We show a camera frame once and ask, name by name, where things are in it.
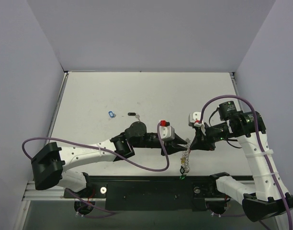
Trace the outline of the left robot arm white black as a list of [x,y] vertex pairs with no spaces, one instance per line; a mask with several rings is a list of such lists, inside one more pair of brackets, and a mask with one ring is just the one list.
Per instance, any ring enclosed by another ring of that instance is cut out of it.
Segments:
[[115,162],[135,155],[135,149],[160,149],[166,158],[185,151],[187,142],[180,138],[169,122],[160,121],[156,133],[148,133],[143,122],[132,123],[119,135],[92,145],[71,143],[70,147],[59,147],[55,139],[46,144],[32,159],[31,165],[36,190],[47,190],[54,186],[68,188],[80,197],[91,194],[92,186],[86,172],[73,169],[98,162]]

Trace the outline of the metal keyring disc with rings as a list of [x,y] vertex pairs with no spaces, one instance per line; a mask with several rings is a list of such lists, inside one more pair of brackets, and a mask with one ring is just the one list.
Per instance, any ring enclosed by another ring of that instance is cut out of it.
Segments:
[[188,153],[188,150],[190,149],[190,145],[191,145],[191,140],[189,138],[187,138],[186,141],[188,142],[188,144],[185,145],[185,147],[187,148],[187,150],[184,151],[182,153],[182,156],[181,156],[181,159],[182,158],[185,158],[186,159],[186,162],[185,163],[181,163],[181,166],[185,169],[185,174],[187,174],[190,171],[190,165],[189,165],[189,157],[190,157],[190,154]]

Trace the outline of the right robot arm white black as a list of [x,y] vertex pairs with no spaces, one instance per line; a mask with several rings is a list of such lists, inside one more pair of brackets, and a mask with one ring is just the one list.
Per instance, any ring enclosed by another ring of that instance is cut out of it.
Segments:
[[223,193],[236,200],[252,222],[293,209],[293,195],[276,169],[260,114],[237,110],[233,101],[221,103],[217,109],[222,123],[214,126],[202,121],[200,112],[190,113],[189,126],[195,129],[190,150],[213,151],[216,142],[235,138],[248,161],[255,189],[222,172],[212,175],[214,180],[207,184],[208,193],[213,196]]

